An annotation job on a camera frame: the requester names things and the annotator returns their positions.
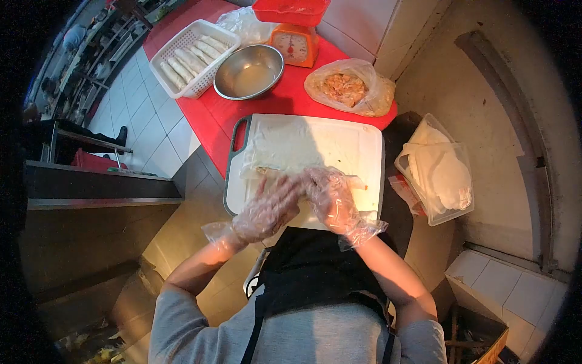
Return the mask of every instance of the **black boot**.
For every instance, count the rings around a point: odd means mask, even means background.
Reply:
[[[127,126],[122,126],[121,129],[119,129],[119,134],[117,135],[117,138],[115,138],[115,144],[117,144],[118,146],[122,146],[125,147],[125,143],[127,142]],[[123,155],[123,152],[118,150],[119,155]]]

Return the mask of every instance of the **plastic glove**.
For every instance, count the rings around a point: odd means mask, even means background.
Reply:
[[[346,176],[335,168],[306,168],[304,184],[311,209],[330,231],[341,236],[341,250],[362,245],[386,230],[382,221],[366,222],[360,216]]]
[[[284,175],[265,191],[267,178],[259,183],[255,196],[229,222],[213,222],[202,227],[211,244],[235,253],[249,243],[275,235],[299,214],[297,201],[305,194],[302,176]]]

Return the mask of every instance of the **scale dial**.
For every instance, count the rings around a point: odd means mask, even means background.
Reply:
[[[285,62],[304,62],[307,59],[307,38],[300,34],[276,33],[273,36],[272,46],[283,55]]]

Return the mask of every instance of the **red table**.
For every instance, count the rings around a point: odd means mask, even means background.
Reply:
[[[144,42],[145,54],[151,59],[174,35],[195,20],[205,19],[215,23],[221,14],[237,8],[238,6],[223,0],[188,1],[154,27]],[[395,102],[385,116],[367,118],[317,103],[303,89],[305,78],[314,69],[346,58],[349,58],[346,54],[320,38],[319,56],[314,67],[285,66],[279,83],[261,98],[231,101],[220,97],[211,87],[196,100],[182,97],[176,101],[204,150],[220,174],[225,177],[234,125],[240,118],[250,114],[316,116],[359,122],[374,125],[380,130],[385,129],[396,116]]]

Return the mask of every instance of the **spring roll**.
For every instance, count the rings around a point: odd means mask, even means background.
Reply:
[[[196,77],[198,76],[198,72],[196,72],[195,70],[193,70],[189,65],[186,64],[186,62],[184,62],[183,60],[180,59],[180,57],[176,57],[175,58],[179,64],[182,65],[182,67],[184,67],[185,69],[188,70],[188,72],[190,72],[192,74],[192,76]]]
[[[190,81],[192,81],[192,79],[194,78],[194,76],[186,68],[184,68],[180,63],[178,63],[176,58],[174,57],[168,58],[168,64],[172,68],[174,68],[174,71],[176,71],[184,79],[184,81],[186,81],[186,83],[190,83]]]
[[[180,77],[180,75],[174,71],[174,68],[172,68],[166,62],[160,63],[159,66],[162,68],[162,71],[164,71],[164,74],[170,79],[170,81],[178,88],[178,90],[181,91],[184,87],[186,87],[186,82],[184,82],[182,77]]]
[[[206,64],[202,62],[198,57],[196,57],[192,52],[183,49],[174,50],[174,54],[181,60],[183,60],[190,68],[192,68],[197,73],[200,73],[206,68]]]
[[[220,53],[224,53],[228,50],[226,44],[212,38],[211,36],[201,36],[200,40],[205,42],[215,50],[219,51]]]
[[[190,49],[190,51],[192,53],[194,53],[195,55],[197,55],[198,58],[202,59],[202,61],[204,63],[206,63],[207,65],[209,65],[209,64],[211,64],[211,63],[214,62],[214,59],[212,57],[210,57],[206,53],[202,52],[200,49],[196,48],[194,45],[190,44],[188,46],[188,48]]]
[[[199,40],[194,41],[194,46],[200,49],[202,52],[209,55],[210,57],[212,57],[213,59],[217,59],[218,57],[220,57],[221,53],[212,48],[211,46],[209,46],[208,44],[206,44],[205,42],[201,42]]]

